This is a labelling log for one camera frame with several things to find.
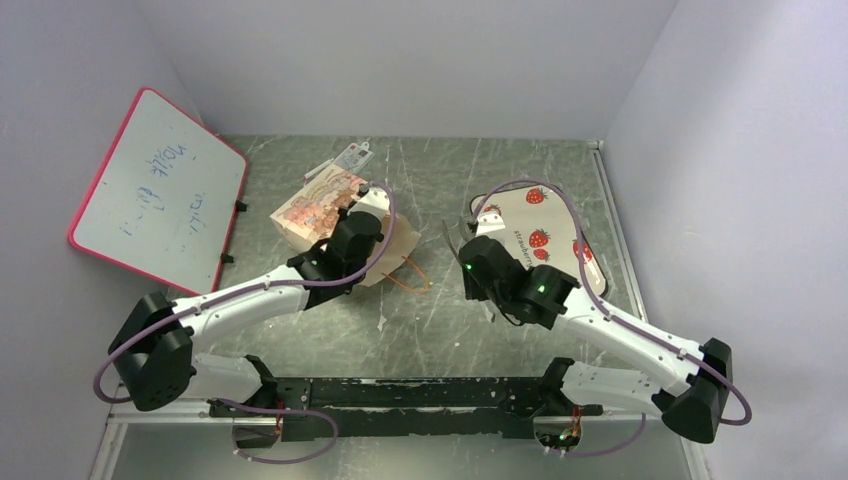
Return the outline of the beige paper gift bag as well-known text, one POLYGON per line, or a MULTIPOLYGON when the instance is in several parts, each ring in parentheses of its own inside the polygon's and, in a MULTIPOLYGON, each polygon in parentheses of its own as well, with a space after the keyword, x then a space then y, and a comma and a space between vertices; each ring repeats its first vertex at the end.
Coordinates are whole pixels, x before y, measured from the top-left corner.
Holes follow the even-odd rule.
MULTIPOLYGON (((285 201, 270 219, 281 235, 299 253, 321 240, 328 240, 342 217, 355 212, 374 213, 380 220, 380 233, 388 233, 389 199, 380 188, 367 188, 360 176, 338 166, 328 166, 316 178, 285 201)), ((388 249, 365 274, 361 285, 371 287, 389 280, 415 294, 429 291, 432 282, 410 255, 421 234, 402 214, 396 215, 388 249)))

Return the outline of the metal food tongs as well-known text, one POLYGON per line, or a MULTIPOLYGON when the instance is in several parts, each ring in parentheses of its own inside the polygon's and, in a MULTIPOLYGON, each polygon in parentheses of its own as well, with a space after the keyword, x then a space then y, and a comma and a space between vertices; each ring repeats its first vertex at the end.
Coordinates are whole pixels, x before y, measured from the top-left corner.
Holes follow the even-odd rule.
MULTIPOLYGON (((472 238, 469 218, 463 215, 443 218, 441 220, 441 235, 447 243, 455 262, 460 264, 459 250, 472 238)), ((494 323, 496 315, 489 300, 476 300, 476 303, 480 307, 485 320, 488 323, 494 323)))

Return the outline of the strawberry print white tray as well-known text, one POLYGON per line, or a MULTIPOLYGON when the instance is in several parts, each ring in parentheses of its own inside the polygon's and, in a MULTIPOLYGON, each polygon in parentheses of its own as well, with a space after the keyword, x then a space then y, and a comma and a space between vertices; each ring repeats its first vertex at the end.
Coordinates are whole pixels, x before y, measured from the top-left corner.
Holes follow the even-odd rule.
POLYGON ((481 212, 490 211, 505 222, 505 248, 526 267, 548 264, 579 278, 582 257, 592 291, 605 294, 607 279, 590 246, 578 246, 573 219, 558 195, 540 185, 512 188, 487 200, 481 212))

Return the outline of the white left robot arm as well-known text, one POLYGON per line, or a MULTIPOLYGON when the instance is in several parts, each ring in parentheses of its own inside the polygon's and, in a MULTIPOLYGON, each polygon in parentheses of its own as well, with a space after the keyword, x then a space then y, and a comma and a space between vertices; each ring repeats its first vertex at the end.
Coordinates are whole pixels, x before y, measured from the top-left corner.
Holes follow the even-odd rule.
POLYGON ((256 356, 205 353, 208 343, 273 317, 349 294, 384 240, 381 220, 343 212, 332 234, 252 281, 196 297, 142 297, 109 346, 109 362, 141 412, 178 399, 240 405, 261 416, 281 404, 279 384, 256 356))

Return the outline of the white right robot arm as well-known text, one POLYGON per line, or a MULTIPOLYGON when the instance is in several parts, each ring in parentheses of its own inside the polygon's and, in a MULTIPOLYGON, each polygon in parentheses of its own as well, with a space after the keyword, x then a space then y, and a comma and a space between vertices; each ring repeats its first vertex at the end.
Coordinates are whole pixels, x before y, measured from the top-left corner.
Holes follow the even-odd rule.
POLYGON ((576 335, 623 360, 626 368, 573 360, 539 391, 550 413, 601 405, 660 419, 693 442, 714 442, 732 381, 732 349, 712 338, 688 340, 593 299, 570 274, 549 265, 526 267, 487 236, 459 249, 466 297, 519 326, 576 335))

